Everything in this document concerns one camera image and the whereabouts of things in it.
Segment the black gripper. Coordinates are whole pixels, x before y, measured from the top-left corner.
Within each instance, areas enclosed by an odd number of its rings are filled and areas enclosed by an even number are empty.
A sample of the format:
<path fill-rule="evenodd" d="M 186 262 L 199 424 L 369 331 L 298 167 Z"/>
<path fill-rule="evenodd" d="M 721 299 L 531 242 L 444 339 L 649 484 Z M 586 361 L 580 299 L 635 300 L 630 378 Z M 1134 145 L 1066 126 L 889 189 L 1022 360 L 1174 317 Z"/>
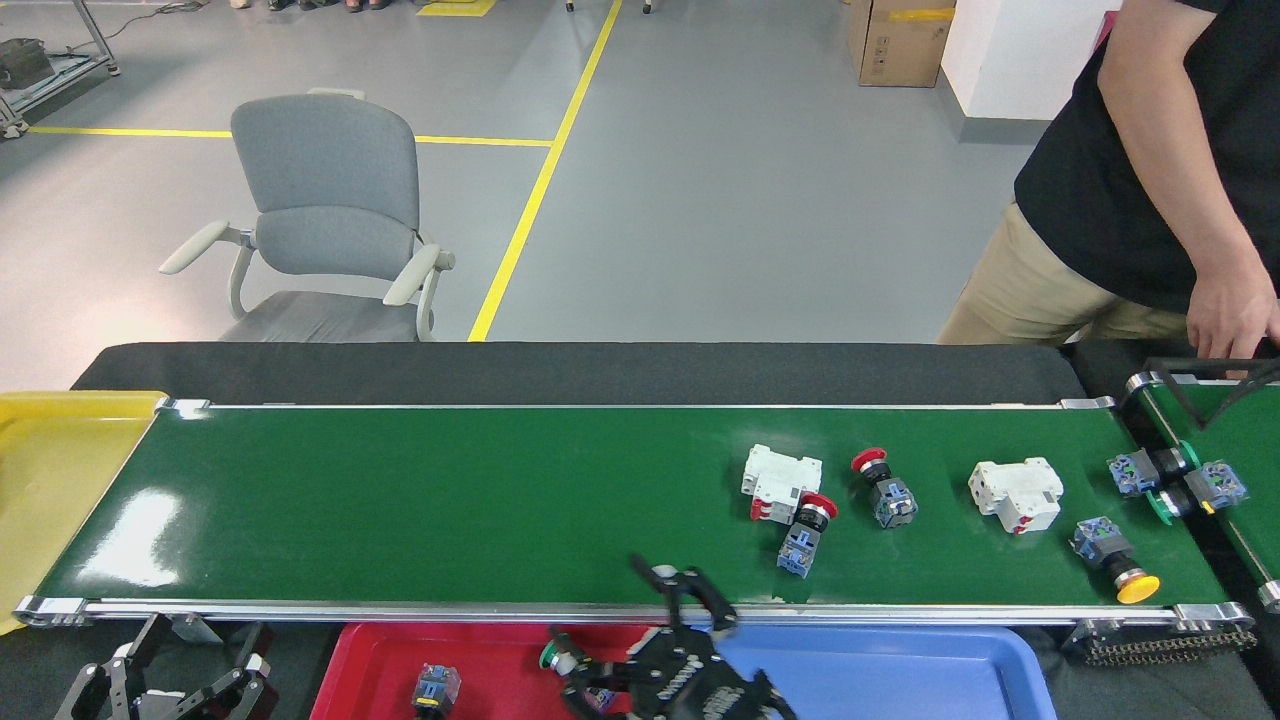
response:
<path fill-rule="evenodd" d="M 246 628 L 244 643 L 232 670 L 187 697 L 180 692 L 151 691 L 145 670 L 170 634 L 172 620 L 154 614 L 140 634 L 116 650 L 106 664 L 84 665 L 67 692 L 56 719 L 269 719 L 279 701 L 268 682 L 265 659 L 274 633 L 265 623 Z"/>
<path fill-rule="evenodd" d="M 548 667 L 559 676 L 559 697 L 573 716 L 631 719 L 795 719 L 797 715 L 762 669 L 744 676 L 713 638 L 739 624 L 735 607 L 700 568 L 652 566 L 641 555 L 630 565 L 666 602 L 668 621 L 650 630 L 607 632 L 632 642 L 621 661 L 599 660 L 563 630 L 552 630 Z M 712 637 L 681 616 L 690 594 L 710 614 Z"/>

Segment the person's right hand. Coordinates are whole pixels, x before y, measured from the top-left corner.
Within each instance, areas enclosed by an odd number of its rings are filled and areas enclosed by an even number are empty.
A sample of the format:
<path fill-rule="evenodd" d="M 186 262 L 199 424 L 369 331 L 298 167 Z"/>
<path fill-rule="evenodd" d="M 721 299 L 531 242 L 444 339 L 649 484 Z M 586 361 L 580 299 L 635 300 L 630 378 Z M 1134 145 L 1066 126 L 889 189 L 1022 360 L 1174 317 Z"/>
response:
<path fill-rule="evenodd" d="M 1187 329 L 1202 360 L 1247 360 L 1265 342 L 1277 346 L 1277 296 L 1270 274 L 1262 266 L 1199 273 Z"/>

